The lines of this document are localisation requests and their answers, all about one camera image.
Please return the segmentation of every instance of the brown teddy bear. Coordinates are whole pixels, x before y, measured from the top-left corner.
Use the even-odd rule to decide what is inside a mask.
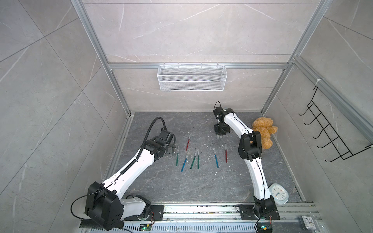
[[[272,125],[273,120],[267,117],[260,117],[253,122],[253,130],[260,132],[261,146],[263,149],[269,149],[273,145],[271,134],[276,133],[278,127]]]

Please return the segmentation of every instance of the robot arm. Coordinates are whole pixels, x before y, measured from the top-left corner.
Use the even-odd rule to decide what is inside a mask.
[[[258,131],[247,127],[230,108],[221,106],[214,109],[214,115],[218,119],[215,125],[215,133],[225,135],[230,129],[240,138],[238,153],[245,160],[249,168],[251,180],[254,186],[254,212],[258,218],[268,217],[276,211],[276,204],[268,189],[266,178],[261,165],[261,137]]]
[[[157,119],[162,120],[164,127],[159,136],[147,140]],[[164,120],[155,118],[135,156],[112,177],[101,184],[94,182],[88,188],[85,214],[106,230],[122,228],[123,219],[129,216],[146,219],[150,212],[150,201],[141,196],[131,199],[122,197],[132,182],[164,155],[172,139],[175,140],[174,134],[167,131]]]

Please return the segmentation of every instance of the white wire basket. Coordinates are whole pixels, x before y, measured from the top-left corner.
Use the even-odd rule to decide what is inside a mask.
[[[158,67],[161,91],[222,91],[227,70],[219,64],[172,64]]]

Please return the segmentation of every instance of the gray wall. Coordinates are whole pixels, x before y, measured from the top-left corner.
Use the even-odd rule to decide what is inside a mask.
[[[326,78],[356,108],[372,119],[373,4],[371,1],[334,0],[301,57]],[[373,149],[331,163],[338,156],[321,127],[307,112],[314,84],[296,67],[282,85],[266,116],[279,127],[275,135],[296,182],[307,201],[314,201],[331,232],[372,232]],[[319,90],[315,103],[349,149],[359,152],[369,141]],[[325,119],[318,117],[326,126]],[[330,127],[327,128],[332,139]],[[347,151],[337,139],[341,153]]]
[[[128,63],[287,62],[319,1],[83,2],[108,61]],[[156,70],[115,75],[133,111],[210,111],[217,100],[259,111],[280,74],[266,72],[228,70],[223,92],[161,92]]]
[[[126,116],[69,0],[0,9],[0,231],[73,232]]]
[[[211,111],[216,101],[235,111],[260,111],[280,69],[228,69],[223,91],[161,91],[157,69],[114,70],[132,111]]]
[[[84,0],[109,62],[287,62],[317,0]]]
[[[373,1],[334,0],[301,56],[373,122]]]

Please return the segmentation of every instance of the clock face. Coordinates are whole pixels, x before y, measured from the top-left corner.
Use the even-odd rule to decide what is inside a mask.
[[[313,222],[312,217],[302,216],[302,218],[303,218],[303,221],[304,221],[304,225],[307,229],[316,230],[316,226],[315,226],[315,223]]]
[[[286,196],[287,196],[287,193],[286,191],[284,190],[283,187],[281,186],[278,186],[278,185],[275,185],[272,187],[271,189],[271,193],[273,194],[273,196],[275,198],[277,198],[278,200],[280,201],[283,201],[285,200]]]

